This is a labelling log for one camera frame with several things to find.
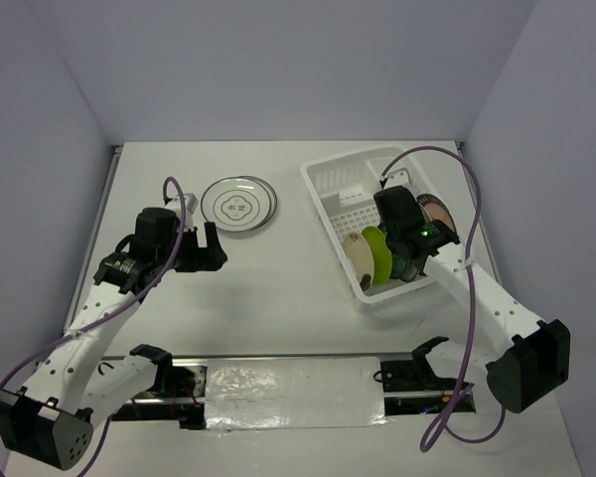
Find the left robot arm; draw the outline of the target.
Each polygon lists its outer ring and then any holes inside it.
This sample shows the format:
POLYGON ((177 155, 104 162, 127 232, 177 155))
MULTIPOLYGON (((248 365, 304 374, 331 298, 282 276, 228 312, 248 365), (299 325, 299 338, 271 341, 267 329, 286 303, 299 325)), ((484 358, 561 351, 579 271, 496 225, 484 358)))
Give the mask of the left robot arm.
POLYGON ((146 208, 135 230, 99 264, 74 325, 16 391, 0 390, 4 446, 67 471, 85 456, 97 427, 137 395, 174 391, 181 377, 171 353, 134 347, 104 376, 94 373, 113 338, 138 310, 157 277, 170 271, 217 271, 227 261, 214 223, 206 243, 188 214, 146 208))

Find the cream plate with black blot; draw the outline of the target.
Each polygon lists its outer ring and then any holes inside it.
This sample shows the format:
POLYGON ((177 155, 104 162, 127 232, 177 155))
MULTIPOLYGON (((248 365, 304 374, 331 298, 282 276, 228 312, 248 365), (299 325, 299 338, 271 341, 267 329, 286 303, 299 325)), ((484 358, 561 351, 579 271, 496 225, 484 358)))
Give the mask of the cream plate with black blot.
POLYGON ((350 233, 344 237, 342 249, 353 267, 361 290, 369 290, 373 285, 375 266, 367 240, 361 234, 350 233))

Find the teal patterned plate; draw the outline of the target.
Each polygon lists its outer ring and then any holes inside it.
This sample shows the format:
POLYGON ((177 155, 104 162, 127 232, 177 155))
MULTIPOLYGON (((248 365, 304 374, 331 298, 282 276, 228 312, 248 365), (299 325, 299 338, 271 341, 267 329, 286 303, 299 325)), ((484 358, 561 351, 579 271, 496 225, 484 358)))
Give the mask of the teal patterned plate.
POLYGON ((391 253, 391 259, 392 266, 390 278, 392 280, 412 282, 417 278, 418 270, 411 261, 405 259, 400 254, 397 254, 394 251, 391 253))

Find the lime green plate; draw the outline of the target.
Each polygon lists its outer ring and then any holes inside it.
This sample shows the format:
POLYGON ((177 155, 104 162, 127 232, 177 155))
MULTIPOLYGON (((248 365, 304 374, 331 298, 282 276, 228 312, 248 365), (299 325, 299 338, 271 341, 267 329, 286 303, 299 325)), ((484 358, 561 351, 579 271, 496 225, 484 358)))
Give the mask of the lime green plate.
POLYGON ((366 227, 362 236, 368 243, 373 258, 373 285, 382 286, 388 283, 392 272, 392 254, 386 244, 386 236, 378 227, 366 227))

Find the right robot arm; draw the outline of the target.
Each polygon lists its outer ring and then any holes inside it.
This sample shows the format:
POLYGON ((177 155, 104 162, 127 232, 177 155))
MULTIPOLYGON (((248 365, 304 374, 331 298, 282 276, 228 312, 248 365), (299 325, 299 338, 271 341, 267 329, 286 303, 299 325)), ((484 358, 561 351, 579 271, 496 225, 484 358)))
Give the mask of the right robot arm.
POLYGON ((516 301, 467 255, 452 229, 425 220, 408 189, 387 188, 373 199, 388 248, 476 312, 496 350, 487 384, 505 410, 521 413, 568 380, 571 334, 560 320, 546 322, 516 301))

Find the white plate grey quatrefoil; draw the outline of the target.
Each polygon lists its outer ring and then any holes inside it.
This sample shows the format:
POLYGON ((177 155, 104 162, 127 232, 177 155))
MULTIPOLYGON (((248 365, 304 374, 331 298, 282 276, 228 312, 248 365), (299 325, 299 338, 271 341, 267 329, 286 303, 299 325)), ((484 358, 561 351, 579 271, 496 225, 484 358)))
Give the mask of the white plate grey quatrefoil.
POLYGON ((270 199, 257 179, 235 176, 212 183, 200 200, 205 220, 227 233, 245 233, 263 226, 270 199))

